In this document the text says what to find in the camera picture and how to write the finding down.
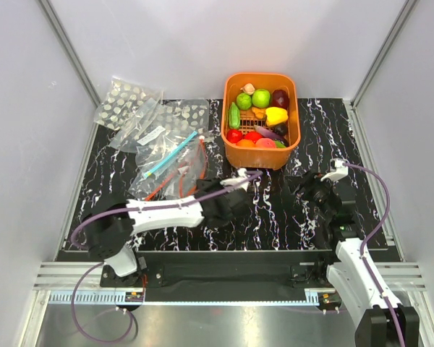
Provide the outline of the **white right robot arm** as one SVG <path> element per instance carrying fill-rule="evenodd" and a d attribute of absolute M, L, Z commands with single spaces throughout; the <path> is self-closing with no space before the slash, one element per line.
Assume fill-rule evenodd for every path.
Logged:
<path fill-rule="evenodd" d="M 286 183 L 320 216 L 319 242 L 333 256 L 315 264 L 314 278 L 338 292 L 354 323 L 356 346 L 418 346 L 419 315 L 402 304 L 378 272 L 357 222 L 354 189 L 311 171 Z"/>

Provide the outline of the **orange ginger piece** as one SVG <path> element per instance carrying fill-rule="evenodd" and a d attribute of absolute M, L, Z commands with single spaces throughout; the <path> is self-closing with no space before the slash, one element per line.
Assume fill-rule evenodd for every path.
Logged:
<path fill-rule="evenodd" d="M 266 118 L 266 109 L 265 108 L 256 108 L 256 107 L 252 107 L 251 108 L 251 112 L 254 113 L 254 116 L 257 119 L 263 120 Z"/>

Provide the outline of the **dark red apple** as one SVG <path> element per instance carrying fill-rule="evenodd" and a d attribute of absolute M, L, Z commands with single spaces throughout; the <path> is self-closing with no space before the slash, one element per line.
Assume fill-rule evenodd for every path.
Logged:
<path fill-rule="evenodd" d="M 271 95 L 271 106 L 277 108 L 289 109 L 289 95 L 285 90 L 274 90 Z"/>

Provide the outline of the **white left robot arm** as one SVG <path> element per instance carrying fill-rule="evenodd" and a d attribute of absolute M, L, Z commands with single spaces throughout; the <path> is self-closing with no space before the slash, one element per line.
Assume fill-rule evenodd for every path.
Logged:
<path fill-rule="evenodd" d="M 142 276 L 127 242 L 136 234 L 160 228 L 219 228 L 244 215 L 249 205 L 250 178 L 200 179 L 196 193 L 167 201 L 124 200 L 97 209 L 82 222 L 88 254 L 111 267 L 126 286 Z"/>

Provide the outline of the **yellow bell pepper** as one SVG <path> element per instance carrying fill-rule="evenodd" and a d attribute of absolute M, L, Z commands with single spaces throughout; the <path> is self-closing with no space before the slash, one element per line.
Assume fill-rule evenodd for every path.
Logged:
<path fill-rule="evenodd" d="M 266 125 L 274 127 L 278 124 L 285 123 L 289 119 L 288 111 L 284 108 L 269 107 L 265 110 Z"/>

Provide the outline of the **orange zipper clear bag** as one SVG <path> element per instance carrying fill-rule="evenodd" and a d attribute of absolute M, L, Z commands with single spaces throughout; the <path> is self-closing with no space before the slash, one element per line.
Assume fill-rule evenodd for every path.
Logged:
<path fill-rule="evenodd" d="M 135 198 L 145 200 L 145 198 L 159 185 L 166 177 L 175 170 L 179 170 L 181 176 L 179 186 L 183 188 L 183 197 L 190 196 L 196 191 L 196 182 L 198 179 L 204 179 L 208 168 L 208 156 L 206 153 L 206 142 L 213 137 L 206 137 L 199 134 L 198 137 L 191 141 L 170 164 L 159 171 L 156 176 L 150 176 L 146 180 L 140 181 L 138 174 L 131 183 L 128 192 Z M 154 199 L 174 200 L 179 197 L 172 197 L 165 194 L 157 194 Z"/>

